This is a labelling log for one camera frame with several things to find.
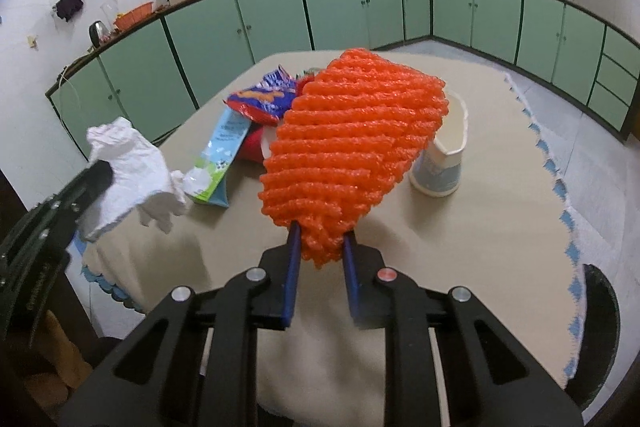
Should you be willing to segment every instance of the kitchen utensil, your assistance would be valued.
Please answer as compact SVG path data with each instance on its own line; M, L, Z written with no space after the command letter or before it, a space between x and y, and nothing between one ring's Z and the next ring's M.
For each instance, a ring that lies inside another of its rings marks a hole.
M152 6L153 6L152 2L141 4L137 8L134 8L133 10L131 10L130 12L127 12L124 15L120 15L113 24L121 32L128 30L135 23L138 23L142 19L149 17L152 13L152 9L151 9Z
M102 44L109 40L111 32L102 21L96 21L89 26L89 38L94 48L99 48Z

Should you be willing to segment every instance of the snack bag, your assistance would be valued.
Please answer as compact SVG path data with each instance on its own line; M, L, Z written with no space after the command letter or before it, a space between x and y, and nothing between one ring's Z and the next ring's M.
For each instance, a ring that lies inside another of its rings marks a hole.
M276 126L296 97L296 80L282 66L253 87L235 92L226 105L261 125Z

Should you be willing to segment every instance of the red object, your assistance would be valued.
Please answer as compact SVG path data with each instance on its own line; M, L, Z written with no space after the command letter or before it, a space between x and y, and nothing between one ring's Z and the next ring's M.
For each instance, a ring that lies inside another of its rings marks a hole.
M249 103L238 102L238 100L226 100L226 105L234 111L240 113L247 120L251 120L260 125L271 125L276 127L280 121L274 114L268 114L259 107L254 107Z
M262 147L260 145L262 141L262 127L258 127L254 131L249 131L244 138L242 145L236 158L240 160L249 160L256 163L262 163L264 156L262 155Z
M314 74L308 74L304 78L300 78L298 83L296 84L296 96L300 96L302 94L302 90L309 82L313 82L316 76Z
M135 23L138 23L142 19L149 17L152 12L151 10L152 6L153 6L152 2L147 2L147 3L141 4L137 8L134 8L130 12L127 12L124 15L121 15L114 22L116 28L119 29L121 32L128 30Z

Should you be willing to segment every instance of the drawer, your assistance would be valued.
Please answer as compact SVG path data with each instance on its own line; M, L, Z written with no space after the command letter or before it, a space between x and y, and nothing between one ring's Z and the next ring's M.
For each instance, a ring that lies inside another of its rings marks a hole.
M602 57L600 71L596 80L619 97L626 105L631 105L638 81L610 60L609 57Z
M607 27L604 52L634 77L640 75L640 50L617 31Z
M626 118L628 107L600 84L593 86L591 100L589 101L591 110L599 114L617 130L622 129L622 124Z

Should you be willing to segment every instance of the dark towel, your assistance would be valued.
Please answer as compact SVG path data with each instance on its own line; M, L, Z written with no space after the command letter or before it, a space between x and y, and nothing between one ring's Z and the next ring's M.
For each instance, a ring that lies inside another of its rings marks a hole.
M84 6L82 0L60 0L56 4L56 13L58 17L69 22L71 17L82 9L82 6Z

